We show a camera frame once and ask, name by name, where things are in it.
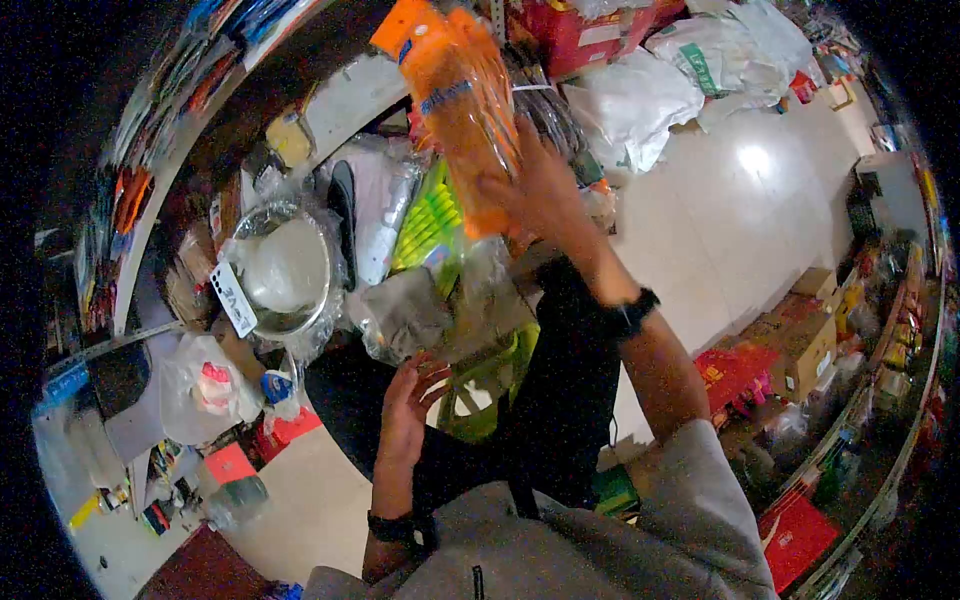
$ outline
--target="bundle of wires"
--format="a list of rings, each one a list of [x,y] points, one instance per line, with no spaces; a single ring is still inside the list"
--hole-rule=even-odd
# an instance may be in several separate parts
[[[587,141],[570,107],[547,81],[543,67],[529,52],[508,43],[502,55],[514,85],[516,113],[530,119],[538,132],[550,138],[561,156],[572,161],[587,149]]]

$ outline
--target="wristwatch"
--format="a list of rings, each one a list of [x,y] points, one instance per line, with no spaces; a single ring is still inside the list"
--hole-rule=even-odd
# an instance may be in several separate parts
[[[382,518],[367,511],[367,526],[375,538],[385,543],[402,543],[411,550],[429,550],[434,540],[433,518],[413,515]]]
[[[598,326],[603,339],[614,340],[618,344],[626,342],[640,332],[640,324],[659,305],[660,299],[653,290],[640,288],[640,296],[636,301],[601,308]]]

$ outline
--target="orange bag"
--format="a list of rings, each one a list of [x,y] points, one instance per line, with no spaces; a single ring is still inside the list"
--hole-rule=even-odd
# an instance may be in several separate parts
[[[444,149],[467,235],[506,233],[506,212],[475,187],[481,173],[506,181],[519,164],[510,77],[490,33],[464,9],[444,17],[426,0],[399,0],[371,43],[397,61]]]

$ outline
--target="price tag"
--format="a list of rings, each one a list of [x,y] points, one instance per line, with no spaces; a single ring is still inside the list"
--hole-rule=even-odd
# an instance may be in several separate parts
[[[210,275],[210,282],[220,303],[226,308],[233,328],[237,330],[237,337],[246,337],[256,327],[257,319],[233,268],[229,263],[220,263]]]

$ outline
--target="white tiled floor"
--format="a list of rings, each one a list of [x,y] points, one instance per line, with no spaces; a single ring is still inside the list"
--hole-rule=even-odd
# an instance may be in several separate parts
[[[870,152],[864,131],[876,120],[858,91],[861,102],[836,113],[820,97],[673,135],[662,163],[629,179],[614,246],[691,353],[771,307],[807,267],[835,267],[846,253],[847,175]],[[614,412],[620,440],[652,440],[623,372]],[[229,536],[240,554],[269,578],[305,582],[317,564],[359,574],[371,486],[325,429],[260,475],[271,506]]]

